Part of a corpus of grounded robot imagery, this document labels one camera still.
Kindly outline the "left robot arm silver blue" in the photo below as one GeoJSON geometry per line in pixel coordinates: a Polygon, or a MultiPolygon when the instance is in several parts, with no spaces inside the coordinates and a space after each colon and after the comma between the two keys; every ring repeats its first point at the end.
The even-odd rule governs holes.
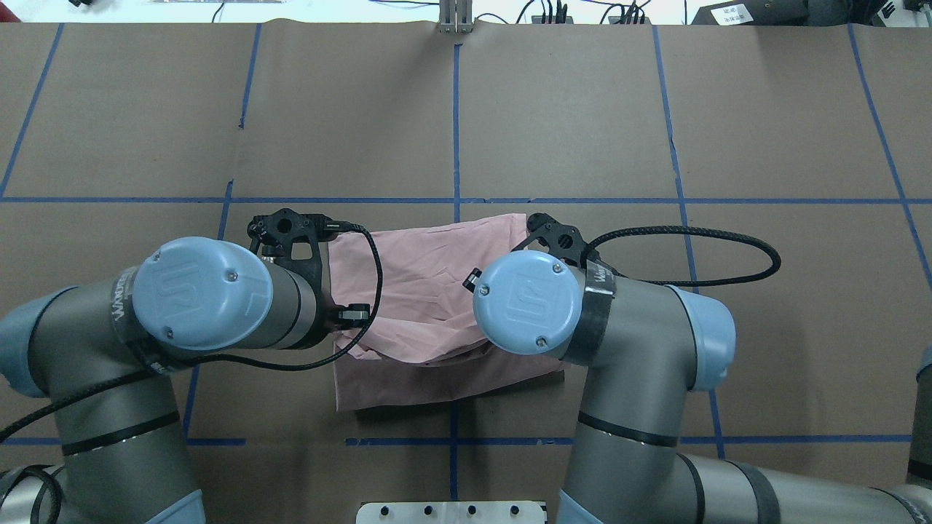
{"type": "Polygon", "coordinates": [[[205,523],[172,374],[209,362],[301,372],[341,358],[382,302],[337,306],[313,260],[273,263],[236,243],[183,237],[110,281],[67,287],[2,321],[2,375],[49,405],[63,464],[2,474],[4,523],[205,523]]]}

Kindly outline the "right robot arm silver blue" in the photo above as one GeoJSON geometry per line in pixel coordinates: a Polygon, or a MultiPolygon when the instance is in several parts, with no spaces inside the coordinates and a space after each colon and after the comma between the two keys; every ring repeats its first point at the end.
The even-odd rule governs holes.
{"type": "Polygon", "coordinates": [[[557,523],[928,523],[930,482],[866,488],[678,451],[690,392],[735,358],[722,302],[515,251],[463,283],[483,334],[519,355],[585,366],[557,523]]]}

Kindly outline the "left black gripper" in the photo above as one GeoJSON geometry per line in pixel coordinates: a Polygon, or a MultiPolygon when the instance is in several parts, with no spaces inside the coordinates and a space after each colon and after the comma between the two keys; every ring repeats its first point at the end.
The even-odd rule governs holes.
{"type": "Polygon", "coordinates": [[[343,330],[343,324],[366,324],[371,319],[371,305],[350,303],[343,306],[333,300],[328,290],[314,293],[313,334],[329,334],[343,330]]]}

